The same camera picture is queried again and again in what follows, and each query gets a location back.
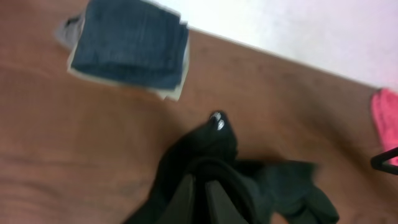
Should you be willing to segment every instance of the stack of folded clothes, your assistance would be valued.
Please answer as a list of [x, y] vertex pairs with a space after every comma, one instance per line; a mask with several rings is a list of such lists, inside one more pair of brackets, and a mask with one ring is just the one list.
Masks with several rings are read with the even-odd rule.
[[140, 0], [91, 0], [56, 37], [72, 50], [73, 75], [180, 97], [188, 72], [188, 29], [169, 10]]

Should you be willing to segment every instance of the white surface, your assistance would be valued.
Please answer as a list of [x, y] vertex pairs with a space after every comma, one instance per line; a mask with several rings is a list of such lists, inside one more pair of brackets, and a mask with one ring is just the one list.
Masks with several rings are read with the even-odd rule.
[[153, 0], [189, 26], [398, 90], [397, 0]]

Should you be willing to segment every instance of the blue denim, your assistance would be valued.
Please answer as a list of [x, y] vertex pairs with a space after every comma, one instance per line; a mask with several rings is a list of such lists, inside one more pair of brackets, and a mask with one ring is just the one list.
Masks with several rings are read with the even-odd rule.
[[181, 82], [188, 39], [180, 18], [140, 0], [91, 0], [71, 67], [152, 88]]

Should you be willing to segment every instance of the wooden table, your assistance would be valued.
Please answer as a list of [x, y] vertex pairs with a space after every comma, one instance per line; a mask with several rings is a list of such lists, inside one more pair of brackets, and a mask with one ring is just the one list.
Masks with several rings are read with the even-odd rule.
[[86, 82], [66, 72], [68, 51], [52, 35], [85, 4], [1, 4], [0, 223], [120, 223], [167, 147], [217, 109], [240, 157], [319, 164], [315, 182], [340, 223], [398, 223], [398, 177], [369, 166], [381, 151], [375, 89], [196, 31], [177, 103]]

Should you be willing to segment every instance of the pink cloth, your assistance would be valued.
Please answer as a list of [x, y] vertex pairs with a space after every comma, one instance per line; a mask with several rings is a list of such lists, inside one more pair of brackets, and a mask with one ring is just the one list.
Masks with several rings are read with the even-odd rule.
[[[398, 94], [382, 89], [373, 95], [371, 106], [384, 150], [398, 147]], [[398, 157], [391, 164], [398, 166]]]

